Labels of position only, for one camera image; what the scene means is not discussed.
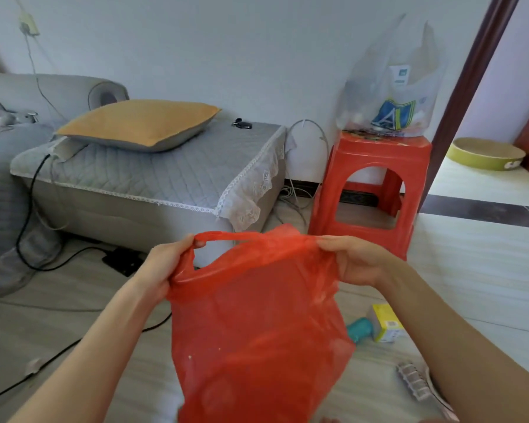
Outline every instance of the small box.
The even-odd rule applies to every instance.
[[[367,319],[372,324],[372,338],[376,343],[389,343],[406,334],[402,323],[388,303],[373,304]]]

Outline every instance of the door frame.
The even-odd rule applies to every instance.
[[[519,0],[492,0],[433,137],[423,205]]]

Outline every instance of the red plastic bag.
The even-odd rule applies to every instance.
[[[292,226],[196,239],[244,242],[196,271],[190,249],[171,278],[178,420],[308,421],[355,349],[335,256]]]

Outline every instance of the red plastic stool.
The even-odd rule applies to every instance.
[[[406,260],[430,154],[431,143],[423,136],[389,138],[342,132],[331,149],[323,184],[317,190],[308,233],[356,236]],[[388,168],[381,185],[347,181],[353,173],[371,166]],[[403,197],[400,195],[402,181],[406,184]],[[335,221],[344,189],[376,194],[378,208],[391,216],[399,211],[395,227],[385,230]]]

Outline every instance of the forearm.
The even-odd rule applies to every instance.
[[[454,312],[409,266],[379,291],[461,422],[529,421],[529,373]]]
[[[155,302],[128,281],[11,422],[101,422]]]

